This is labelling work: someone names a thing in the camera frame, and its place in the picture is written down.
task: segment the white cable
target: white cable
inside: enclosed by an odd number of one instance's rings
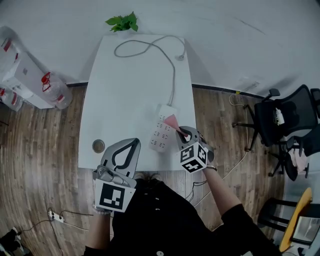
[[[72,224],[69,224],[69,223],[66,223],[66,222],[63,222],[63,223],[64,223],[64,224],[67,224],[67,225],[69,225],[69,226],[75,227],[75,228],[77,228],[77,229],[79,229],[79,230],[89,231],[89,229],[85,229],[85,228],[82,228],[82,227],[79,227],[79,226],[75,226],[75,225],[72,225]]]
[[[230,98],[231,98],[231,96],[233,96],[233,95],[236,95],[236,94],[233,93],[233,94],[231,94],[231,95],[229,96],[229,102],[230,102],[230,104],[231,104],[232,106],[242,106],[242,107],[244,107],[245,105],[243,105],[243,104],[233,104],[233,103],[231,102]],[[244,110],[245,110],[246,123],[248,123],[247,109],[245,108]],[[249,136],[249,135],[248,135],[248,127],[247,127],[247,128],[246,128],[246,147],[248,147],[248,136]],[[244,154],[244,156],[241,158],[241,160],[240,160],[234,167],[232,167],[232,169],[227,173],[226,176],[224,176],[224,177],[222,178],[223,180],[242,162],[243,159],[245,159],[247,153],[248,153],[248,152],[246,151],[245,154]],[[196,207],[198,204],[200,204],[209,194],[211,194],[211,191],[208,192],[194,207]]]
[[[167,60],[170,62],[170,64],[172,65],[172,68],[173,68],[173,76],[172,76],[172,90],[171,90],[171,94],[170,94],[170,97],[169,97],[169,101],[167,103],[168,106],[171,106],[172,105],[172,102],[174,100],[174,95],[175,95],[175,90],[176,90],[176,68],[175,68],[175,65],[173,64],[173,62],[171,61],[171,59],[168,57],[168,55],[165,53],[164,50],[162,50],[158,45],[155,44],[155,42],[159,41],[159,40],[162,40],[164,38],[167,38],[167,37],[173,37],[173,38],[176,38],[178,39],[182,44],[183,44],[183,53],[181,55],[178,56],[178,60],[183,60],[184,59],[184,56],[186,54],[186,46],[185,46],[185,43],[177,36],[175,35],[165,35],[165,36],[162,36],[152,42],[145,42],[145,41],[141,41],[141,40],[127,40],[125,42],[122,42],[120,43],[115,49],[114,49],[114,55],[116,57],[119,57],[119,58],[129,58],[129,57],[134,57],[134,56],[138,56],[138,55],[141,55],[141,54],[144,54],[146,51],[148,51],[150,49],[151,46],[154,46],[156,48],[158,48],[162,53],[163,55],[167,58]],[[141,52],[138,52],[138,53],[135,53],[135,54],[131,54],[131,55],[118,55],[117,54],[117,49],[128,43],[128,42],[138,42],[138,43],[143,43],[143,44],[147,44],[147,48]]]

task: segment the wooden floor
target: wooden floor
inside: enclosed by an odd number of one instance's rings
[[[47,209],[69,210],[91,214],[93,184],[90,169],[78,168],[78,143],[82,106],[86,87],[72,88],[73,101],[65,110],[40,110],[24,104],[18,112],[0,106],[0,119],[9,127],[0,126],[0,236],[15,226],[29,229],[47,219]],[[246,128],[232,128],[234,121],[246,120],[241,106],[231,106],[230,93],[193,89],[198,130],[215,149],[214,164],[224,177],[244,156]],[[237,104],[253,104],[258,99],[234,95]],[[257,221],[258,213],[270,197],[282,198],[283,176],[268,177],[276,160],[265,155],[260,141],[242,163],[225,178],[225,182],[240,198],[246,211]],[[186,197],[193,181],[204,181],[201,172],[190,175],[184,171],[161,172],[163,181],[178,194]],[[196,187],[193,205],[209,192],[207,185]],[[196,210],[205,225],[213,230],[221,223],[220,215],[210,194]],[[63,213],[65,222],[89,228],[90,216]],[[66,255],[82,255],[87,231],[52,223],[58,242]],[[263,228],[268,237],[269,228]],[[53,230],[43,222],[22,235],[22,243],[34,255],[59,256]]]

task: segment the power strip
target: power strip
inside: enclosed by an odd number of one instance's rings
[[[58,221],[61,223],[65,223],[65,218],[63,216],[59,216],[59,214],[55,213],[54,211],[48,211],[49,218],[53,221]]]

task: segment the white table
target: white table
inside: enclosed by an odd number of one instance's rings
[[[152,42],[161,35],[138,34],[129,39]],[[137,171],[181,170],[175,153],[176,140],[165,153],[149,149],[158,104],[167,104],[172,90],[173,68],[166,57],[152,47],[146,53],[130,58],[114,56],[114,49],[125,40],[116,35],[104,36],[90,74],[82,110],[78,166],[96,169],[103,153],[95,153],[93,141],[101,139],[108,146],[128,138],[138,138],[141,151]],[[156,43],[175,66],[175,95],[172,107],[177,109],[180,126],[196,127],[194,99],[187,54],[174,37]],[[129,42],[118,49],[119,55],[143,51],[148,45]]]

